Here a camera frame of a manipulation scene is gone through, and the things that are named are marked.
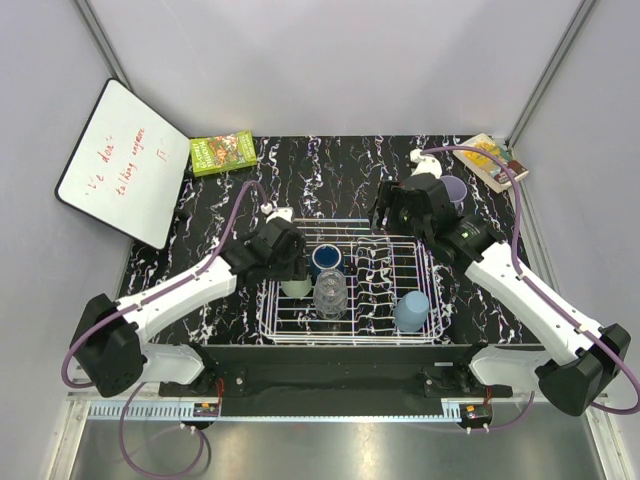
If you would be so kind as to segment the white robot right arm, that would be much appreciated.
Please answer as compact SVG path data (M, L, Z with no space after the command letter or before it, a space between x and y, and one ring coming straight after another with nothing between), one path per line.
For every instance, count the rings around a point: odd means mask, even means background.
M498 299L542 344L540 351L481 347L454 371L466 396L492 385L541 393L580 416L621 372L631 343L620 325L604 327L562 299L482 217L462 215L430 173L380 183L369 211L372 229L412 236L436 259Z

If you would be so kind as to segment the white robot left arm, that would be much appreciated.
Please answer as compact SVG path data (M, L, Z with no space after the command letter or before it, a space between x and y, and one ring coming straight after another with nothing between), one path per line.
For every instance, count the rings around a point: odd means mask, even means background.
M304 234L275 217L160 285L117 301L104 294L91 299L72 339L72 355L104 398L142 382L173 383L206 395L219 377L216 361L194 344L155 344L153 337L239 289L303 280L307 271Z

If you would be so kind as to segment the green plastic cup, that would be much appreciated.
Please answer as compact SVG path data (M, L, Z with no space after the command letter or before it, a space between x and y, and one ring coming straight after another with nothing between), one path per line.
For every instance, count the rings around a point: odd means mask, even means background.
M305 298L313 287L312 279L307 277L304 280L290 280L280 283L283 293L293 299Z

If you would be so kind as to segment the clear glass tumbler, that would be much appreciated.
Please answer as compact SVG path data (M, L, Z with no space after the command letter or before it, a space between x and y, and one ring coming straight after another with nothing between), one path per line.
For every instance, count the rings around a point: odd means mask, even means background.
M322 319L340 319L347 310L348 288L345 275L339 270L324 270L316 279L313 302Z

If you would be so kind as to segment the lilac plastic cup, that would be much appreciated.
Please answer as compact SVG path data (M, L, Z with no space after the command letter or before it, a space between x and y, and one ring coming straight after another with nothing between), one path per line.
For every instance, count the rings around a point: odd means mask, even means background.
M445 186L449 200L456 209L462 209L468 190L466 183L453 175L443 175L440 181Z

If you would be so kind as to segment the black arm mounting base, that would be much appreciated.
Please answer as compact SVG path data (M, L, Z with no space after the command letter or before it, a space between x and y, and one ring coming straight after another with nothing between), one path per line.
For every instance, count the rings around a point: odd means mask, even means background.
M230 417L440 415L443 399L507 398L461 374L469 346L206 346Z

